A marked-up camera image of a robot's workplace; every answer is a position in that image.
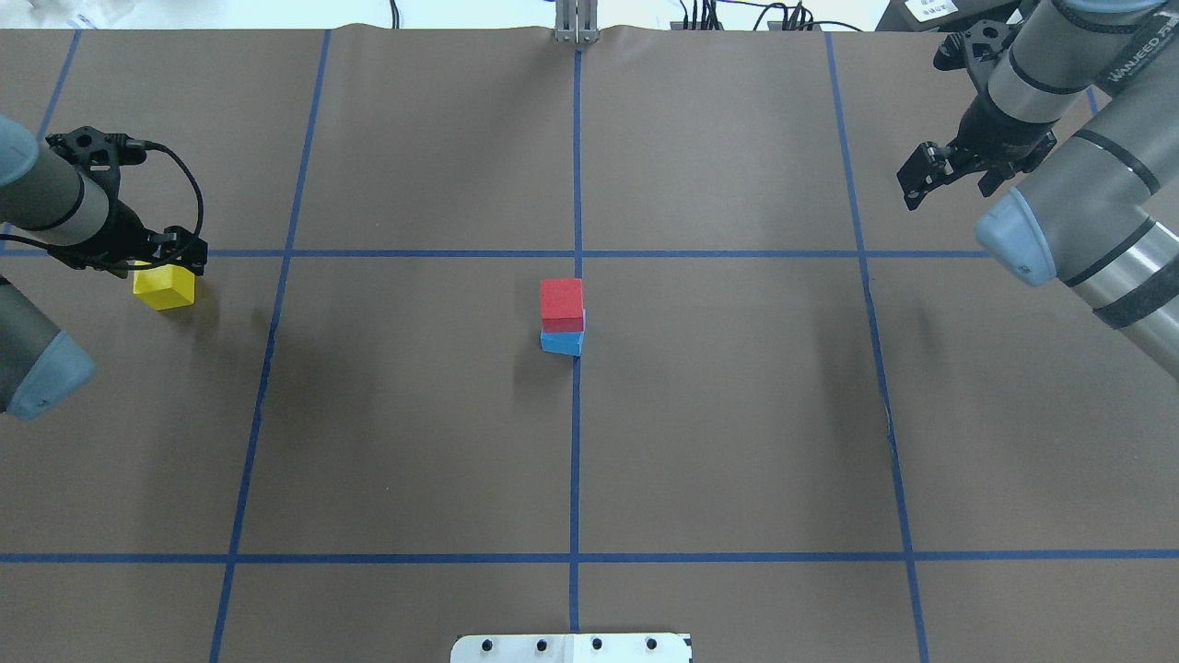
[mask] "white floor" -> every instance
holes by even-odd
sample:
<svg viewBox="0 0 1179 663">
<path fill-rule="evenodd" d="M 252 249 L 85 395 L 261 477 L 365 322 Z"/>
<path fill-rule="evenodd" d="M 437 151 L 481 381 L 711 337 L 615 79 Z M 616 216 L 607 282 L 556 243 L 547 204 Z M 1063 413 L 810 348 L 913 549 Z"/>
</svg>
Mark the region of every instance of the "white floor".
<svg viewBox="0 0 1179 663">
<path fill-rule="evenodd" d="M 691 0 L 685 0 L 691 9 Z M 546 0 L 399 0 L 406 28 L 502 28 L 551 26 Z M 888 0 L 816 0 L 817 20 L 872 29 Z M 720 0 L 726 29 L 750 29 L 758 7 Z M 680 20 L 679 0 L 600 0 L 599 25 L 667 29 Z M 779 20 L 771 9 L 768 20 Z M 327 28 L 348 24 L 390 25 L 387 0 L 0 0 L 0 27 L 99 28 Z M 826 26 L 843 29 L 838 26 Z"/>
</svg>

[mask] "yellow cube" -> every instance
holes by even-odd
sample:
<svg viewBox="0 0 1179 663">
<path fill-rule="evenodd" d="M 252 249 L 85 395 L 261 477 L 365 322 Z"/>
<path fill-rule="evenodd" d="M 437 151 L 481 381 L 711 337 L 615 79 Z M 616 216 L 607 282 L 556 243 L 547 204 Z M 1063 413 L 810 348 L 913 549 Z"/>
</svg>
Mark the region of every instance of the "yellow cube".
<svg viewBox="0 0 1179 663">
<path fill-rule="evenodd" d="M 165 264 L 132 274 L 132 291 L 156 310 L 192 306 L 197 301 L 197 277 L 183 267 Z"/>
</svg>

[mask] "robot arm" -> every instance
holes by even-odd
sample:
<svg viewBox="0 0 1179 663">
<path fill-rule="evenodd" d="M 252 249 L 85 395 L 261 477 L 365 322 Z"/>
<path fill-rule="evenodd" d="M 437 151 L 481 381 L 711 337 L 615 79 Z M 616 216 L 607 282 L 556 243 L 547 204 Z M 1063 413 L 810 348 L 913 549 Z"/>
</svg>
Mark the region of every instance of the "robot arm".
<svg viewBox="0 0 1179 663">
<path fill-rule="evenodd" d="M 204 273 L 208 245 L 198 237 L 203 202 L 191 172 L 163 145 L 81 127 L 39 145 L 21 125 L 0 116 L 0 224 L 11 223 L 32 244 L 74 269 L 126 277 L 127 271 L 177 264 Z M 144 228 L 118 198 L 119 166 L 143 163 L 147 151 L 167 153 L 197 192 L 197 227 Z M 0 412 L 33 419 L 81 387 L 94 363 L 32 302 L 0 276 Z"/>
<path fill-rule="evenodd" d="M 1179 175 L 1177 29 L 1179 0 L 1043 0 L 1020 27 L 951 37 L 935 64 L 967 60 L 979 96 L 957 137 L 922 144 L 897 178 L 916 209 L 968 172 L 986 171 L 989 196 L 1034 170 L 979 222 L 979 242 L 1028 284 L 1061 280 L 1179 379 L 1179 238 L 1142 209 Z M 1048 157 L 1053 124 L 1092 81 L 1113 100 Z"/>
</svg>

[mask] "white bracket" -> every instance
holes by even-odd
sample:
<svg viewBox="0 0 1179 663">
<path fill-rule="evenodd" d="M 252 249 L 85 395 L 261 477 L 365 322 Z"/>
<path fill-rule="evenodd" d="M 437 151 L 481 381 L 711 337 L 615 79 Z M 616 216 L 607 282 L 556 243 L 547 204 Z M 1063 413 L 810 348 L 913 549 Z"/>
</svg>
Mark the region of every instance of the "white bracket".
<svg viewBox="0 0 1179 663">
<path fill-rule="evenodd" d="M 561 44 L 598 41 L 598 0 L 556 0 L 556 28 Z"/>
<path fill-rule="evenodd" d="M 463 636 L 450 663 L 692 663 L 692 637 L 680 634 Z"/>
</svg>

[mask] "red cube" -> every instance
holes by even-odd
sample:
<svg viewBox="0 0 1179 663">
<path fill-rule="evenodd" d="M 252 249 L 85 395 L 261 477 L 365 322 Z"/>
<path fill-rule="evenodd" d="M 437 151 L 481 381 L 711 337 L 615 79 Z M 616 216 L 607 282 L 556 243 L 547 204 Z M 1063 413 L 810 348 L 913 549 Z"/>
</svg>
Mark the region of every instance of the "red cube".
<svg viewBox="0 0 1179 663">
<path fill-rule="evenodd" d="M 545 332 L 585 332 L 585 309 L 580 278 L 548 278 L 540 282 L 540 326 Z"/>
</svg>

